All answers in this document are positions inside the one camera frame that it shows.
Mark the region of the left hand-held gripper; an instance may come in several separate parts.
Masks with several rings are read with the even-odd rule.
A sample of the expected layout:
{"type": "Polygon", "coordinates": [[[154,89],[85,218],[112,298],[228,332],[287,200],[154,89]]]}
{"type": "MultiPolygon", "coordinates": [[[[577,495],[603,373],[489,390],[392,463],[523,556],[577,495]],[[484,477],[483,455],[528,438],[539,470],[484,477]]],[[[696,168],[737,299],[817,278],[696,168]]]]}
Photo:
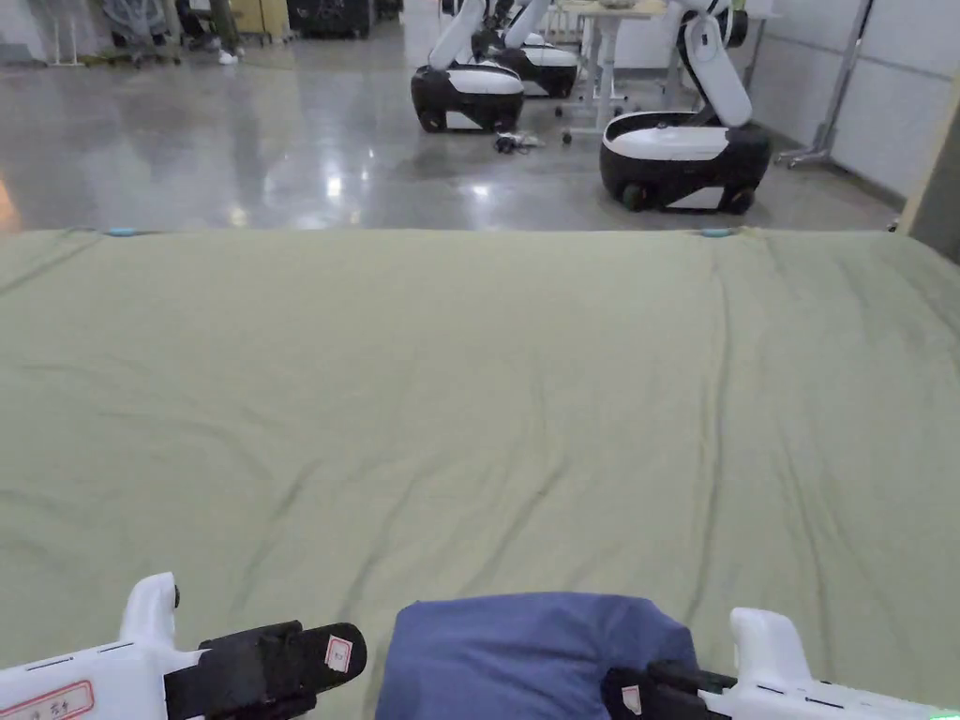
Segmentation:
{"type": "Polygon", "coordinates": [[[368,645],[348,622],[282,622],[175,644],[181,593],[171,573],[131,590],[118,638],[1,673],[5,719],[289,719],[312,710],[317,687],[357,679],[368,645]]]}

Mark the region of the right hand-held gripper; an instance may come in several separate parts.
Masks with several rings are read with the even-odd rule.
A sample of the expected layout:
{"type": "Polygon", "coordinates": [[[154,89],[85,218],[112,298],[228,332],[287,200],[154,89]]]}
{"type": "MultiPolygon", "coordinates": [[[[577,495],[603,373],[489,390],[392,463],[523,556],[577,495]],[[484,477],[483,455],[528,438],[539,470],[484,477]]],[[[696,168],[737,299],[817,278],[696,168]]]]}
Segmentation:
{"type": "Polygon", "coordinates": [[[673,662],[612,667],[603,678],[609,719],[956,719],[956,709],[817,680],[792,620],[735,607],[735,677],[673,662]],[[644,695],[648,690],[648,713],[644,695]]]}

